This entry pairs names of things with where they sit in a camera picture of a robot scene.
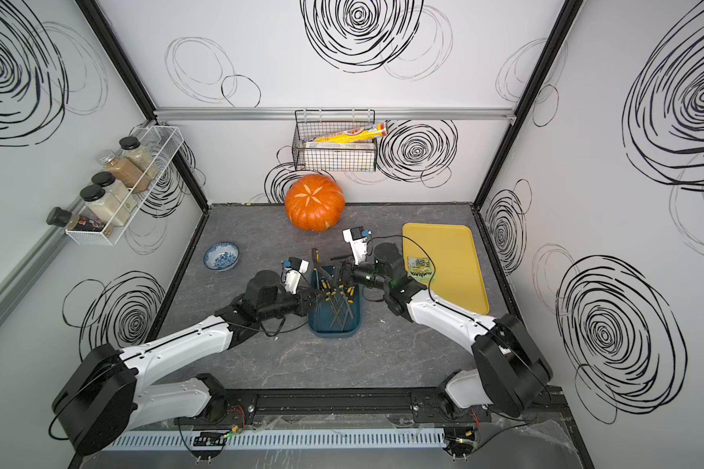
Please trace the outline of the teal plastic storage box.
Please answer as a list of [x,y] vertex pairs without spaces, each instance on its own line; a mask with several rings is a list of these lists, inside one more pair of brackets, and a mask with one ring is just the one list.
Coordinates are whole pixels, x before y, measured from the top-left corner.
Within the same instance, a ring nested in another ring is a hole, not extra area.
[[315,309],[308,316],[310,330],[321,338],[348,338],[353,336],[362,323],[361,290],[358,285],[333,287],[336,267],[321,267],[311,276],[311,285],[322,292]]

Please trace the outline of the black yellow file tool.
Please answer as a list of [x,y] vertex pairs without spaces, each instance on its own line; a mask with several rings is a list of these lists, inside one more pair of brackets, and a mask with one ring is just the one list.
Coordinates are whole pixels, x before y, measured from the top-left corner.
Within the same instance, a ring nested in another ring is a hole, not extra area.
[[311,261],[312,261],[312,276],[311,283],[313,288],[318,291],[323,291],[321,276],[318,273],[318,268],[320,267],[320,253],[316,247],[311,249]]

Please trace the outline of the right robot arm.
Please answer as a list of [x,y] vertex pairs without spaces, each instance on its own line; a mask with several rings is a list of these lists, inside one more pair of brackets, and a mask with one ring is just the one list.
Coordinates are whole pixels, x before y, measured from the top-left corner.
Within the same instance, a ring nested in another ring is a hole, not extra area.
[[479,315],[441,299],[406,273],[394,243],[376,246],[372,263],[365,240],[349,245],[341,261],[345,283],[382,291],[392,314],[435,330],[473,356],[475,369],[457,372],[444,385],[455,406],[492,405],[518,418],[547,390],[553,371],[522,320]]

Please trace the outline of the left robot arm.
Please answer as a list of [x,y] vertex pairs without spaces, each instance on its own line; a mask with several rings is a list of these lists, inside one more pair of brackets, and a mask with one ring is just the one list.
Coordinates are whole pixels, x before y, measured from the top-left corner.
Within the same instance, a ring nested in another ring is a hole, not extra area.
[[154,341],[93,349],[52,404],[54,421],[77,455],[93,455],[128,430],[203,414],[222,388],[208,373],[174,384],[162,378],[258,334],[264,320],[306,316],[320,291],[287,288],[272,271],[258,272],[244,293],[193,326]]

